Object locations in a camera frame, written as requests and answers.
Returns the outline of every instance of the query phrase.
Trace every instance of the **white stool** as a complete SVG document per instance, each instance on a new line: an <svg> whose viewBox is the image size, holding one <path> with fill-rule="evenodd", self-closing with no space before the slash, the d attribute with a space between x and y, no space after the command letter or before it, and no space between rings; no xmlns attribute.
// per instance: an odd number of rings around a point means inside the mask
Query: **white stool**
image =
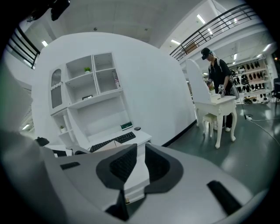
<svg viewBox="0 0 280 224"><path fill-rule="evenodd" d="M203 133L206 131L206 124L205 122L209 122L210 124L210 138L213 136L213 131L214 131L214 122L217 121L217 116L213 114L206 114L202 118L202 124L203 124Z"/></svg>

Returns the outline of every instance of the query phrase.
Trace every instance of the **black cap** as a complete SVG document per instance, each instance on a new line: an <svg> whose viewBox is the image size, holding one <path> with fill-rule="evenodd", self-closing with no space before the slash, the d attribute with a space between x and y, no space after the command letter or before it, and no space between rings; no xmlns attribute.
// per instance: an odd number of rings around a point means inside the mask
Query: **black cap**
<svg viewBox="0 0 280 224"><path fill-rule="evenodd" d="M210 53L211 53L211 51L209 50L209 48L203 48L202 51L201 51L202 60L205 60Z"/></svg>

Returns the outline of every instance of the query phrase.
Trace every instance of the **potted plant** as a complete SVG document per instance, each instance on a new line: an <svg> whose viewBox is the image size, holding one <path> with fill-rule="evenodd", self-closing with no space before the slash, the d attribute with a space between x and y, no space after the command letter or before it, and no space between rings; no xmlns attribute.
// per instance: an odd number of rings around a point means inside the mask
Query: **potted plant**
<svg viewBox="0 0 280 224"><path fill-rule="evenodd" d="M209 90L210 90L211 95L213 95L213 94L216 93L216 92L215 92L215 89L214 89L214 86L208 85L208 88L209 88Z"/></svg>
<svg viewBox="0 0 280 224"><path fill-rule="evenodd" d="M84 71L86 74L89 74L91 72L91 69L89 67L84 68Z"/></svg>
<svg viewBox="0 0 280 224"><path fill-rule="evenodd" d="M65 133L66 132L66 128L63 125L61 125L60 126L60 131L61 131L61 133Z"/></svg>

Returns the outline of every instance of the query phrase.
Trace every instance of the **person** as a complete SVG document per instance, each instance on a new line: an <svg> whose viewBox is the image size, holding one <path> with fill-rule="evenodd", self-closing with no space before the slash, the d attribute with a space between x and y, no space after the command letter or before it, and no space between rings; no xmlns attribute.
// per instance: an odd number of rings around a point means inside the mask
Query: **person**
<svg viewBox="0 0 280 224"><path fill-rule="evenodd" d="M212 51L210 51L208 48L204 48L201 51L201 54L203 60L207 59L208 61L210 61L210 66L208 68L209 82L207 84L214 82L216 93L219 92L219 85L223 85L224 88L220 90L221 97L223 97L224 95L229 96L232 83L229 80L231 71L229 70L227 64L223 60L217 59L212 53ZM232 115L229 114L227 116L227 121L225 125L223 120L223 128L226 127L225 129L226 132L229 132L231 130L231 124L232 124Z"/></svg>

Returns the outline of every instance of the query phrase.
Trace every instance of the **keyboard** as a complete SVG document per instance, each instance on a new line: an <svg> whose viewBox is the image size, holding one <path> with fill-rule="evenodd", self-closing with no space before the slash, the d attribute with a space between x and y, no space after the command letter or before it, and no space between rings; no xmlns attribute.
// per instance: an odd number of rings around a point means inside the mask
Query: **keyboard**
<svg viewBox="0 0 280 224"><path fill-rule="evenodd" d="M121 135L121 136L113 138L111 140L108 140L108 141L105 141L105 142L93 145L89 151L90 152L95 152L96 150L102 148L103 146L107 145L108 143L110 143L112 141L117 141L117 142L122 144L124 142L127 142L127 141L133 139L133 138L136 138L135 134L133 132L129 132L127 134Z"/></svg>

